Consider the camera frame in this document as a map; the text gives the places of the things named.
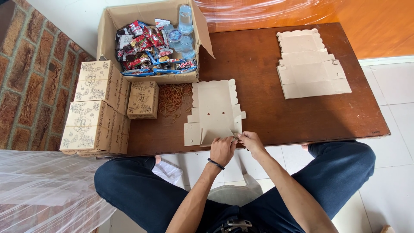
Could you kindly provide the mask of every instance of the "plastic bag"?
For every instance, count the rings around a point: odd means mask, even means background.
[[[105,161],[0,150],[0,233],[88,233],[116,210],[95,191]]]
[[[177,184],[180,180],[181,175],[183,174],[183,170],[174,167],[164,161],[160,161],[158,164],[154,166],[152,172],[159,177],[163,178],[165,181],[172,183],[173,185]]]

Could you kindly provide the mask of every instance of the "skirting board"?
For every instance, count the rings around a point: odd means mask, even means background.
[[[368,59],[359,59],[358,61],[359,61],[360,66],[375,66],[375,65],[385,65],[385,64],[407,63],[407,62],[414,62],[414,55],[387,57],[387,58],[368,58]]]

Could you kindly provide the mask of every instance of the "brick wall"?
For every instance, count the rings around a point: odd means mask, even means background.
[[[56,151],[80,63],[93,58],[25,0],[15,2],[0,41],[0,149]]]

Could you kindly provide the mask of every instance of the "belt buckle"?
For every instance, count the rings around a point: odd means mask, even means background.
[[[247,227],[252,227],[252,223],[247,220],[241,220],[241,219],[230,219],[227,220],[227,225],[230,226],[230,229],[235,229],[237,227],[240,227],[243,232],[247,232]]]

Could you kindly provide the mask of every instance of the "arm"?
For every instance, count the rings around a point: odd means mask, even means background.
[[[231,142],[233,137],[220,140],[215,138],[211,144],[210,158],[225,167],[231,160],[237,141]],[[214,179],[221,172],[216,165],[208,162],[194,187],[178,207],[174,217],[168,225],[166,233],[193,233],[200,224],[204,212],[208,193]]]
[[[238,136],[269,175],[290,214],[306,233],[338,232],[313,196],[269,155],[256,133],[245,131]]]

